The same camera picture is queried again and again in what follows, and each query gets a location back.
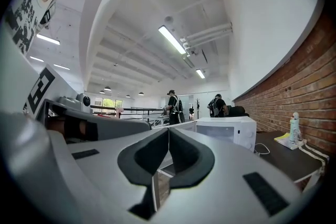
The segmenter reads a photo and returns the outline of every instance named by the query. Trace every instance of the person in black shirt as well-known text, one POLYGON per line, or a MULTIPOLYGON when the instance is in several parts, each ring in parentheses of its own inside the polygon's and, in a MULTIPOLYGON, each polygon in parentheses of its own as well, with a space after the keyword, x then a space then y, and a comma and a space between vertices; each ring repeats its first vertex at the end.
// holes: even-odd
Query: person in black shirt
POLYGON ((220 94, 217 94, 213 100, 208 104, 207 108, 210 109, 210 117, 214 117, 214 103, 216 104, 219 113, 216 118, 224 118, 224 115, 229 114, 229 109, 226 106, 226 103, 222 99, 220 94))
POLYGON ((169 110, 169 125, 179 124, 178 111, 174 111, 174 108, 177 106, 177 97, 174 90, 170 90, 167 95, 170 96, 168 106, 166 110, 169 110))

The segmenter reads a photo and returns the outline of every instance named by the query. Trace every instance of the fluorescent light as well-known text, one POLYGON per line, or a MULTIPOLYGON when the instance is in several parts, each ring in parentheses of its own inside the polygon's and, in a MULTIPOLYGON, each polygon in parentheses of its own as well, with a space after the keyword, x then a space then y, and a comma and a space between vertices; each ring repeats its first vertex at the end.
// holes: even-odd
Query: fluorescent light
POLYGON ((159 28, 159 32, 179 51, 180 54, 185 54, 185 50, 181 44, 174 38, 174 36, 168 31, 168 29, 163 25, 159 28))
POLYGON ((199 76, 200 76, 202 79, 205 79, 205 76, 203 75, 203 73, 201 72, 200 69, 197 69, 196 72, 197 72, 197 74, 199 74, 199 76))
POLYGON ((59 65, 56 65, 56 64, 54 64, 54 66, 55 66, 55 67, 60 67, 60 68, 64 68, 64 69, 66 69, 66 70, 70 70, 70 68, 67 68, 67 67, 63 67, 63 66, 59 66, 59 65))
POLYGON ((44 62, 43 60, 38 59, 38 58, 35 58, 35 57, 33 57, 33 56, 31 56, 31 58, 34 59, 34 60, 40 61, 40 62, 44 62))
POLYGON ((61 45, 61 43, 58 40, 55 40, 55 39, 52 39, 52 38, 49 38, 49 37, 45 37, 45 36, 42 36, 40 34, 37 34, 36 36, 38 38, 41 38, 41 39, 46 40, 48 42, 51 42, 51 43, 54 43, 54 44, 57 44, 57 45, 61 45))

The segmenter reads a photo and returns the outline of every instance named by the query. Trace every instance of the power cord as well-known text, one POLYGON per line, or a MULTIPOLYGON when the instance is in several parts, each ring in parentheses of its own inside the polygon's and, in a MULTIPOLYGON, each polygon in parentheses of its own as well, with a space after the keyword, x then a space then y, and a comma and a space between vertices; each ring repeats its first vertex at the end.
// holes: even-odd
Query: power cord
POLYGON ((262 144, 262 143, 257 143, 257 144, 255 144, 255 147, 256 147, 256 145, 263 145, 263 146, 267 149, 268 152, 266 152, 266 153, 261 153, 261 152, 256 151, 256 149, 254 149, 254 154, 260 156, 260 155, 267 155, 267 154, 270 154, 270 153, 271 153, 271 151, 268 149, 268 147, 265 146, 264 144, 262 144))

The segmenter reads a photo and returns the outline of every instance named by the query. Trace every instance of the backpack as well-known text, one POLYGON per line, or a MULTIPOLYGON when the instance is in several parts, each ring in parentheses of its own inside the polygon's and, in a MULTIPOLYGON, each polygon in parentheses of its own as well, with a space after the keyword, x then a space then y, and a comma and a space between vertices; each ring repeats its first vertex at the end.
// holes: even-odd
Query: backpack
POLYGON ((176 95, 173 95, 173 97, 176 99, 175 106, 173 107, 173 112, 178 112, 178 113, 182 112, 183 111, 182 101, 176 95))
POLYGON ((212 108, 213 108, 213 110, 214 110, 214 116, 215 117, 218 117, 218 115, 219 115, 219 109, 218 109, 218 107, 217 107, 217 101, 218 101, 218 98, 214 98, 213 100, 212 100, 212 108))

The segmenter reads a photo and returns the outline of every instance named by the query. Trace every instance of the person wearing black cap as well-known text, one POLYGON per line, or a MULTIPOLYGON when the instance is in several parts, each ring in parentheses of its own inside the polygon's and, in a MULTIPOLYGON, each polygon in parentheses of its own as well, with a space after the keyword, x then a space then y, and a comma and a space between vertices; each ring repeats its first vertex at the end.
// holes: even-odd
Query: person wearing black cap
POLYGON ((215 98, 211 100, 207 108, 210 109, 210 117, 212 118, 224 118, 224 115, 229 114, 229 109, 220 94, 216 94, 215 98))
POLYGON ((179 124, 178 106, 179 98, 174 90, 170 90, 167 95, 170 96, 166 110, 169 110, 169 125, 179 124))

